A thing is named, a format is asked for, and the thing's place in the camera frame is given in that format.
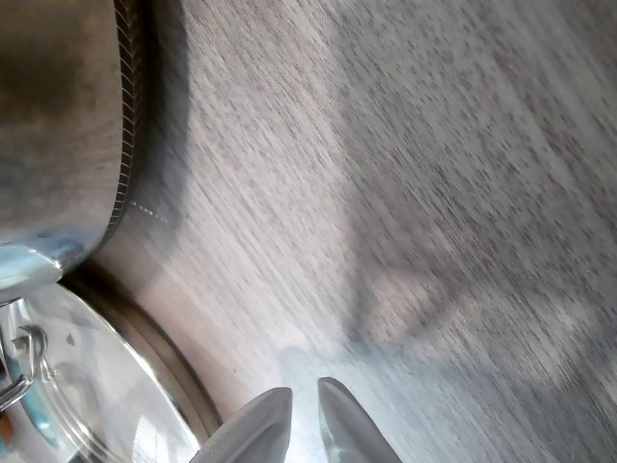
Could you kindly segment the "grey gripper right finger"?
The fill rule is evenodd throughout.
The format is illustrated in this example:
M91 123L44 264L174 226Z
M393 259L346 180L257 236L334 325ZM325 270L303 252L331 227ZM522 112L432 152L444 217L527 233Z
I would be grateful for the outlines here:
M317 381L319 425L329 462L402 460L353 394L333 377Z

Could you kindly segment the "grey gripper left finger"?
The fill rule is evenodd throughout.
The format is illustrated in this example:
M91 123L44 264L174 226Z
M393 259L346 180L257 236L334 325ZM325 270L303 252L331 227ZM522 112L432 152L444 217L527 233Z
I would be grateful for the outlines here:
M293 393L273 388L226 421L191 459L195 463L283 462L291 432Z

